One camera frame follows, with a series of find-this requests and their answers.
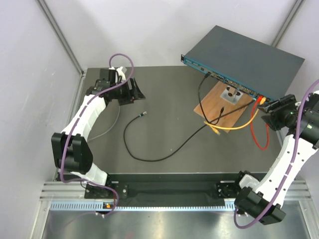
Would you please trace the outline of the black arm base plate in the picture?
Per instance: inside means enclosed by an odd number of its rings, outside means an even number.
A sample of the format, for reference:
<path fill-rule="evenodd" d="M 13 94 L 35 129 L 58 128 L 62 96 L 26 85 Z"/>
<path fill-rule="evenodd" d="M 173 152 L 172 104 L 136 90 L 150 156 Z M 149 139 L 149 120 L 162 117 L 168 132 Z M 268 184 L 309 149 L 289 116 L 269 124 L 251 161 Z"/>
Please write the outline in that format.
<path fill-rule="evenodd" d="M 121 199 L 140 194 L 218 199 L 236 196 L 245 173 L 110 174 L 102 185 L 115 189 Z"/>

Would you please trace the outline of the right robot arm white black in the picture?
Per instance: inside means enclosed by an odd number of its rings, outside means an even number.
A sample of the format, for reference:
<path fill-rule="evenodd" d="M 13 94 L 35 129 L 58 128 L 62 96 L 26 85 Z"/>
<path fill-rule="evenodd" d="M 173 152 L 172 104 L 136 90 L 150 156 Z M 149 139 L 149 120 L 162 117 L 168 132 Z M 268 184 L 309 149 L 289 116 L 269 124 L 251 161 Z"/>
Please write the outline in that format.
<path fill-rule="evenodd" d="M 239 172 L 232 185 L 235 198 L 235 215 L 248 214 L 253 221 L 270 225 L 281 222 L 286 213 L 282 210 L 287 191 L 295 177 L 319 149 L 319 93 L 308 93 L 302 102 L 289 94 L 257 107 L 265 113 L 263 121 L 274 131 L 289 129 L 282 149 L 262 180 L 250 172 Z"/>

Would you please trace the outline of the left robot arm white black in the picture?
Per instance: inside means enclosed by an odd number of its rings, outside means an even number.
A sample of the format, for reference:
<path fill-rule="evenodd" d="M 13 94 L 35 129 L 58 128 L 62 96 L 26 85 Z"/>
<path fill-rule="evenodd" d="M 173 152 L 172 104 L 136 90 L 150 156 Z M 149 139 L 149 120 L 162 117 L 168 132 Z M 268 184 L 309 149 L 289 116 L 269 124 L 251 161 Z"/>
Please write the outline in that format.
<path fill-rule="evenodd" d="M 97 184 L 95 190 L 104 198 L 112 194 L 113 185 L 107 182 L 108 174 L 94 164 L 88 137 L 97 118 L 112 100 L 122 106 L 145 99 L 136 80 L 127 79 L 125 71 L 124 67 L 101 69 L 100 77 L 86 91 L 69 125 L 51 137 L 55 166 Z"/>

